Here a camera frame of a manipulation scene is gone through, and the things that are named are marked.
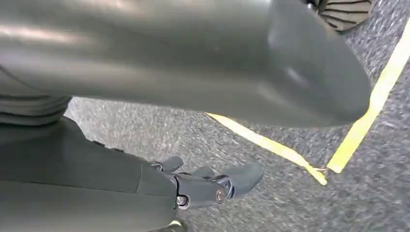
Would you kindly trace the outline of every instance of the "metal bolt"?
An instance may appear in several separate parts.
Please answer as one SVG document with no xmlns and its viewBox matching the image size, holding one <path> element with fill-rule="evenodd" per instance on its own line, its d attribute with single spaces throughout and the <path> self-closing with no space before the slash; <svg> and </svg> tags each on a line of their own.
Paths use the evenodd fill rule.
<svg viewBox="0 0 410 232">
<path fill-rule="evenodd" d="M 217 191 L 217 202 L 222 203 L 224 200 L 226 200 L 226 193 L 223 189 L 219 189 Z"/>
<path fill-rule="evenodd" d="M 184 196 L 177 196 L 176 197 L 176 204 L 179 205 L 179 206 L 186 205 L 187 201 L 188 201 L 187 197 L 184 197 Z"/>
</svg>

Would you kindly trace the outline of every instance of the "carpeted floor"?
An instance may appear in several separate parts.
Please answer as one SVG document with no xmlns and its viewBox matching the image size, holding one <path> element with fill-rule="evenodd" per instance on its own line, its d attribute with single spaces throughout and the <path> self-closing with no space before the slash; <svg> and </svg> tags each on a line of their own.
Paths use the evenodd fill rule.
<svg viewBox="0 0 410 232">
<path fill-rule="evenodd" d="M 375 0 L 371 19 L 343 36 L 373 83 L 410 15 L 409 0 Z M 202 113 L 167 107 L 74 99 L 67 115 L 90 139 L 150 160 L 179 155 L 186 171 L 221 170 L 259 161 L 263 183 L 249 196 L 219 207 L 181 212 L 193 232 L 410 231 L 410 62 L 371 132 L 342 174 L 323 187 L 298 166 L 231 133 Z M 348 127 L 326 130 L 245 123 L 297 150 L 316 166 L 327 163 Z"/>
</svg>

